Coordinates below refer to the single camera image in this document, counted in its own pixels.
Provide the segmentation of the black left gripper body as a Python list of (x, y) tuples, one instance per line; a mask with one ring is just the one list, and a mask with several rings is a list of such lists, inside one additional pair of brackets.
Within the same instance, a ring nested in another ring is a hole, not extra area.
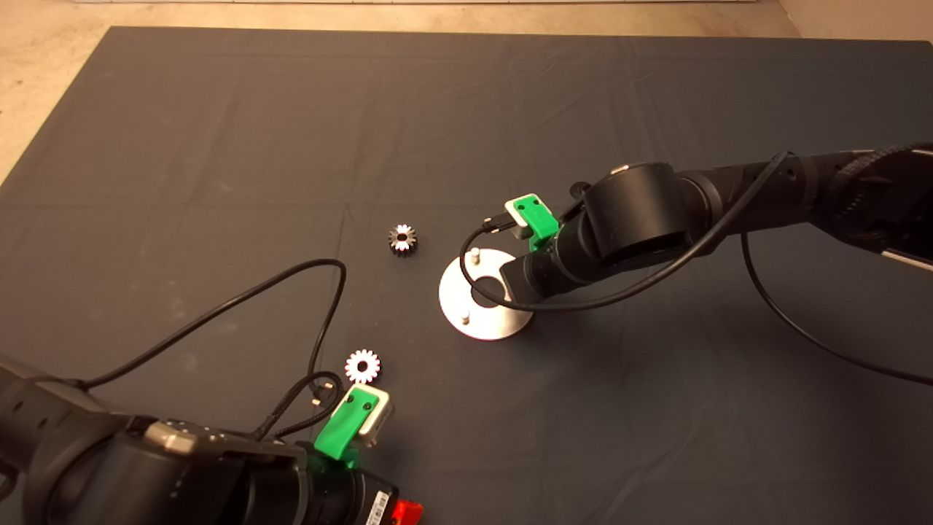
[(299, 441), (307, 453), (308, 502), (301, 524), (392, 524), (399, 488), (362, 468), (362, 453), (350, 446), (340, 459)]

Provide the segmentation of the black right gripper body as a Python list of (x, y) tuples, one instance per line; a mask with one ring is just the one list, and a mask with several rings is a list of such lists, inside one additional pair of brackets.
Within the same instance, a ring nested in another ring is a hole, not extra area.
[(590, 220), (571, 219), (546, 248), (511, 260), (500, 275), (513, 301), (541, 303), (609, 278), (610, 268), (600, 258)]

